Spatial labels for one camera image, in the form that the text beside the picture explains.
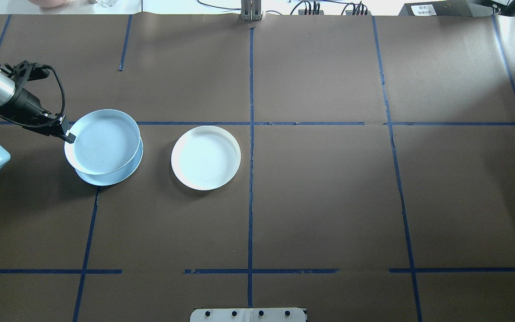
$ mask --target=electrical cable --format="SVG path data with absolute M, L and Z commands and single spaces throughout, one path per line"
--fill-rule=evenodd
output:
M 0 118 L 6 120 L 7 122 L 11 122 L 13 124 L 16 124 L 17 126 L 26 127 L 26 128 L 39 128 L 39 127 L 49 126 L 49 125 L 55 123 L 56 121 L 59 121 L 59 118 L 63 117 L 63 112 L 65 112 L 65 90 L 63 89 L 63 84 L 61 83 L 61 80 L 59 79 L 59 75 L 57 75 L 57 71 L 55 71 L 55 68 L 53 68 L 53 67 L 51 67 L 49 65 L 42 65 L 41 69 L 49 69 L 50 71 L 52 71 L 53 74 L 55 75 L 55 79 L 57 79 L 57 84 L 59 84 L 59 89 L 61 90 L 61 100 L 62 100 L 62 103 L 61 103 L 61 112 L 59 112 L 57 117 L 54 118 L 53 120 L 49 121 L 49 122 L 46 122 L 46 123 L 43 123 L 43 124 L 39 124 L 39 125 L 36 125 L 36 126 L 32 126 L 30 124 L 22 124 L 22 123 L 16 122 L 16 121 L 14 121 L 14 120 L 6 117 L 6 116 L 2 116 L 1 114 L 0 114 Z
M 295 7 L 293 8 L 293 10 L 291 11 L 290 13 L 290 16 L 293 14 L 293 12 L 295 11 L 295 9 L 297 9 L 297 7 L 302 4 L 302 3 L 305 3 L 305 11 L 307 12 L 307 5 L 309 5 L 309 11 L 311 11 L 311 2 L 307 1 L 307 0 L 301 0 L 299 1 L 298 4 L 295 4 Z
M 349 7 L 350 5 L 353 5 L 353 12 L 355 12 L 356 6 L 354 3 L 350 2 L 349 4 L 346 4 L 345 8 L 343 8 L 343 11 L 341 11 L 341 16 L 343 16 L 343 14 L 345 13 L 345 9 L 347 9 L 347 7 Z
M 205 4 L 204 2 L 201 2 L 200 0 L 196 0 L 196 1 L 199 4 L 202 4 L 202 5 L 207 6 L 207 7 L 218 8 L 218 9 L 225 9 L 225 10 L 241 10 L 241 8 L 224 8 L 224 7 L 213 6 L 211 4 Z
M 353 11 L 353 14 L 355 16 L 359 16 L 360 10 L 361 10 L 361 8 L 363 8 L 363 6 L 364 6 L 363 1 L 360 1 L 359 4 L 357 5 L 357 10 Z

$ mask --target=black device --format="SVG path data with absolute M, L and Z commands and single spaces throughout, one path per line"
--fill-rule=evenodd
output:
M 472 12 L 466 0 L 449 0 L 404 4 L 399 16 L 472 17 Z

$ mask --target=stacked plates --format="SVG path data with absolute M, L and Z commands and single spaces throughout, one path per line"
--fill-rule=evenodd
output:
M 78 176 L 96 186 L 128 178 L 143 158 L 139 126 L 120 110 L 95 110 L 73 124 L 74 143 L 65 142 L 65 155 Z

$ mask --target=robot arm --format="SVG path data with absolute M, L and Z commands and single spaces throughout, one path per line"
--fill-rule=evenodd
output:
M 59 84 L 63 104 L 61 112 L 53 115 L 41 107 L 39 98 L 23 88 L 25 83 L 45 79 L 52 71 Z M 14 67 L 5 64 L 0 66 L 0 118 L 17 124 L 27 130 L 52 135 L 68 143 L 75 141 L 75 136 L 69 132 L 70 125 L 65 110 L 65 93 L 63 85 L 55 69 L 48 65 L 31 64 L 23 61 Z M 0 146 L 0 168 L 9 161 L 10 155 Z

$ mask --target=metal bracket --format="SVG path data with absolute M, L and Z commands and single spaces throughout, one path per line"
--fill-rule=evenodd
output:
M 300 308 L 197 309 L 190 322 L 307 322 L 307 310 Z
M 241 0 L 241 19 L 243 21 L 262 20 L 262 0 Z

